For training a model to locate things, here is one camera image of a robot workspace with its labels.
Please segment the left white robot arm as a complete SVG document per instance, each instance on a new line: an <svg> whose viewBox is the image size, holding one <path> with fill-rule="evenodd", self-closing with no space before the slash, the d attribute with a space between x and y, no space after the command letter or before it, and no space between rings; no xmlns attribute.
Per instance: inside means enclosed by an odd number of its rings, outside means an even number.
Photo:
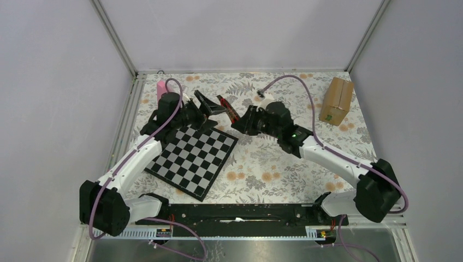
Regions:
<svg viewBox="0 0 463 262"><path fill-rule="evenodd" d="M132 148L96 182L86 180L79 189L79 219L87 224L90 237L96 239L94 229L110 236L118 236L126 226L149 217L156 224L169 219L165 206L168 200L155 194L143 194L127 199L127 191L142 171L175 137L183 127L206 131L217 125L210 116L226 112L226 108L206 98L201 92L183 101L183 94L165 92L158 99L157 109L142 127Z"/></svg>

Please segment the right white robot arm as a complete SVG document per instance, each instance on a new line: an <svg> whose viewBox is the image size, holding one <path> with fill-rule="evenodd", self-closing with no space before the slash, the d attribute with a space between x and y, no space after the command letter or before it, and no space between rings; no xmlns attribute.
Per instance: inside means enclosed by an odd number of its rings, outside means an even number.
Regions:
<svg viewBox="0 0 463 262"><path fill-rule="evenodd" d="M231 127L242 134L264 134L277 140L280 148L298 158L314 162L339 175L355 190L325 193L313 210L314 220L326 225L340 215L362 215L380 223L401 197L395 173L384 159L376 162L360 159L316 139L313 131L294 123L290 111L281 102L266 108L248 107L243 116L231 117Z"/></svg>

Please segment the red black utility knife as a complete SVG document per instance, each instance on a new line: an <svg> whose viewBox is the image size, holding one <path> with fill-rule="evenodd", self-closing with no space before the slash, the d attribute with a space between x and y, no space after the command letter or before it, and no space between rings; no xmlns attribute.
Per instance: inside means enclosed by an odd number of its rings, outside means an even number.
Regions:
<svg viewBox="0 0 463 262"><path fill-rule="evenodd" d="M225 98L223 98L221 95L217 96L220 104L226 108L226 114L229 117L231 123L235 123L240 120L239 114L236 112L236 110L232 107L230 102L228 102Z"/></svg>

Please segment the brown cardboard express box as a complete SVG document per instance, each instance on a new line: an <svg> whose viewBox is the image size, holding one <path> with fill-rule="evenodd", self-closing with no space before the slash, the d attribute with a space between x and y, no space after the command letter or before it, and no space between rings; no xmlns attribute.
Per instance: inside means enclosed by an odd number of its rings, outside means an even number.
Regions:
<svg viewBox="0 0 463 262"><path fill-rule="evenodd" d="M350 111L354 83L333 78L323 99L319 120L339 126Z"/></svg>

